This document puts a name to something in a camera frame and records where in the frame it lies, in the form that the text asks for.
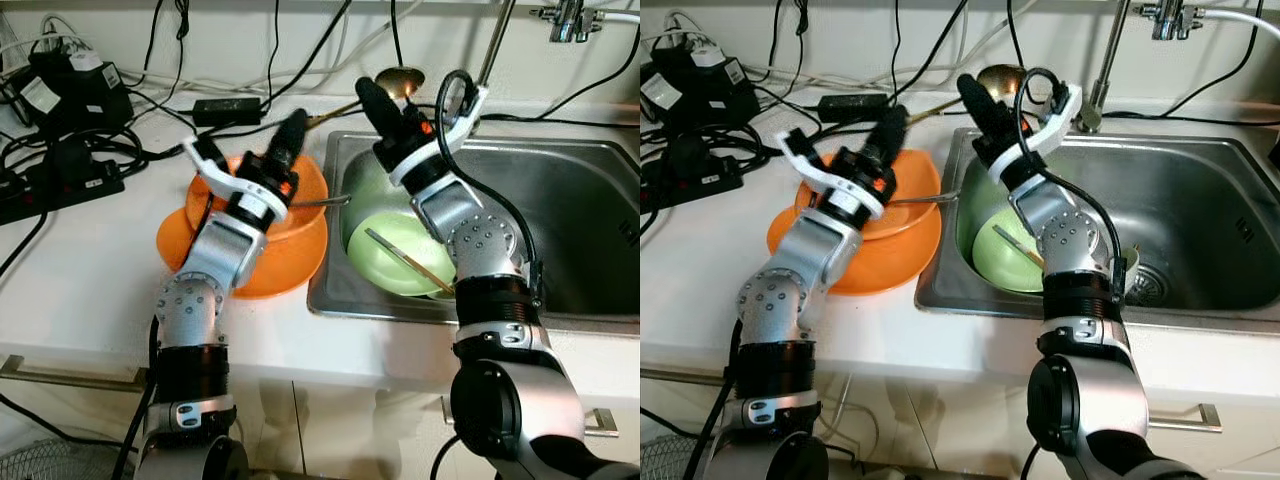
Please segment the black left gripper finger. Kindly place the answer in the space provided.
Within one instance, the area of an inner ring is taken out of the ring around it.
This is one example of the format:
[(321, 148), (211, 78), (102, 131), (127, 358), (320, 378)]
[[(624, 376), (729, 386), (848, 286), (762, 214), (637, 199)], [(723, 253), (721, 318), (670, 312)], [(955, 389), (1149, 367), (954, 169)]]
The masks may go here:
[(276, 127), (266, 148), (266, 160), (284, 169), (292, 169), (305, 145), (308, 114), (305, 109), (293, 110)]
[(877, 163), (892, 163), (905, 141), (908, 110), (904, 105), (888, 109), (867, 137), (867, 156)]

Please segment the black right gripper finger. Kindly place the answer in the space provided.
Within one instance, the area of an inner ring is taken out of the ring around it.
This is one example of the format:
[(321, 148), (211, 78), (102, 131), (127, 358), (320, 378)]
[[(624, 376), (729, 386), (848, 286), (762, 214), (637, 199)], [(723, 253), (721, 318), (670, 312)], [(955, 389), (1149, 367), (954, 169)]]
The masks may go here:
[(1011, 136), (1011, 111), (1002, 102), (996, 102), (974, 76), (959, 77), (959, 93), (983, 136), (992, 140), (1007, 140)]
[(403, 137), (403, 114), (381, 86), (370, 77), (361, 77), (357, 79), (357, 95), (366, 118), (380, 137)]

